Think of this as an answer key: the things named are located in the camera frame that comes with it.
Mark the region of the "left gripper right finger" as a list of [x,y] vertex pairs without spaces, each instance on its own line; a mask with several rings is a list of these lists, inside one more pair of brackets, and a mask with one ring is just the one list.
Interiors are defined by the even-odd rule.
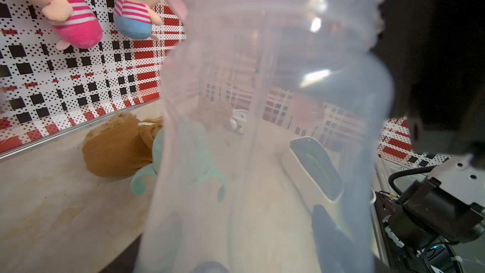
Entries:
[[321,205],[313,207],[311,226],[320,270],[322,272],[392,272],[377,257],[373,265],[365,267],[357,260],[352,241],[334,223]]

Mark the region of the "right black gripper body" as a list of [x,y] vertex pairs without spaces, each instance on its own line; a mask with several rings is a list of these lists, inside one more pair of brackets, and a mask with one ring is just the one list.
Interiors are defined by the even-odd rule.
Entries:
[[484,166],[484,0],[385,0],[373,52],[395,83],[416,153],[472,155]]

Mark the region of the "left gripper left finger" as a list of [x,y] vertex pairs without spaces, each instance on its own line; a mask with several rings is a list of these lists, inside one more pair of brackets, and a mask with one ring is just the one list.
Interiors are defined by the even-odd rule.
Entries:
[[141,242],[138,236],[120,255],[105,266],[99,273],[132,273]]

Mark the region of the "clear baby bottle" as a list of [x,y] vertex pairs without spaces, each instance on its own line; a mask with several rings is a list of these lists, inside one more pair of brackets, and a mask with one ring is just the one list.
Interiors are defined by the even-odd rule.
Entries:
[[[370,153],[394,94],[371,53],[383,0],[185,0],[186,39],[161,70],[164,143],[135,272],[322,272],[312,213],[280,164],[284,142]],[[249,112],[243,135],[229,120]],[[201,124],[227,175],[190,184]],[[340,228],[373,265],[373,227]]]

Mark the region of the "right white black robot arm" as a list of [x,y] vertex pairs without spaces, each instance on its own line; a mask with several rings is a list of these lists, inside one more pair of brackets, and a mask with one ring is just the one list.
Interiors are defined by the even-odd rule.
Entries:
[[385,0],[373,52],[395,83],[391,117],[407,118],[412,149],[447,154],[399,195],[390,230],[421,249],[439,236],[484,233],[484,0]]

